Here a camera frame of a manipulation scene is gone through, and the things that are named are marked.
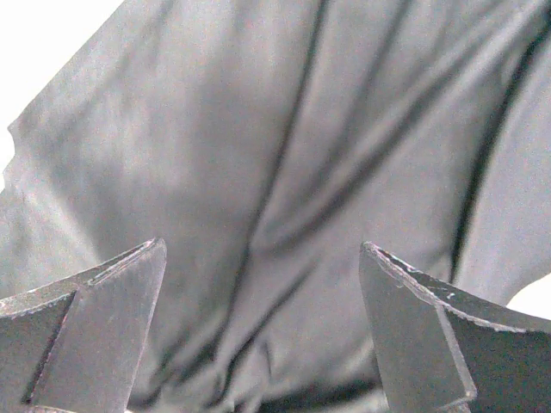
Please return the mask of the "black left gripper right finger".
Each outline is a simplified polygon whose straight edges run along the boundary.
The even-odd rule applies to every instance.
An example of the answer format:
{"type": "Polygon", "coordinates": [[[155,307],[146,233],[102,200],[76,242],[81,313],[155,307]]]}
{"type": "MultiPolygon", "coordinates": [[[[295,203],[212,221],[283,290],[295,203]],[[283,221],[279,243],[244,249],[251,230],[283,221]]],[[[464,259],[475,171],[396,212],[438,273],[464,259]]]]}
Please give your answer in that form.
{"type": "Polygon", "coordinates": [[[548,412],[550,322],[473,296],[372,243],[362,287],[392,412],[548,412]]]}

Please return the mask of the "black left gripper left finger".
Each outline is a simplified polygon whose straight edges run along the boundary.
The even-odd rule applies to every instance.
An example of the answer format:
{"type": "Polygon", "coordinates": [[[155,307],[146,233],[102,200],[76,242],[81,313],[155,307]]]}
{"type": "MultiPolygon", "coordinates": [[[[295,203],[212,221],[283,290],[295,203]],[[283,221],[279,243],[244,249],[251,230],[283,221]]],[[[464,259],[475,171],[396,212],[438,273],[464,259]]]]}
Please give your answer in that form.
{"type": "Polygon", "coordinates": [[[4,409],[124,409],[164,277],[153,238],[1,301],[4,409]]]}

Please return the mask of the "black t shirt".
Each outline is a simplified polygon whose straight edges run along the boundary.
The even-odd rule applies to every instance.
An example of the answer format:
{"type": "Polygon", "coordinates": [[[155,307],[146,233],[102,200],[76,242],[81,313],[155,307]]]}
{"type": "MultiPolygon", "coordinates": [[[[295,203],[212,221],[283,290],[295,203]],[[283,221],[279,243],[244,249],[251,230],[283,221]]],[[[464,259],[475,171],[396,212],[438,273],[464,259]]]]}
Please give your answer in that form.
{"type": "Polygon", "coordinates": [[[550,271],[547,1],[126,1],[9,130],[3,296],[166,242],[134,410],[384,411],[365,241],[550,271]]]}

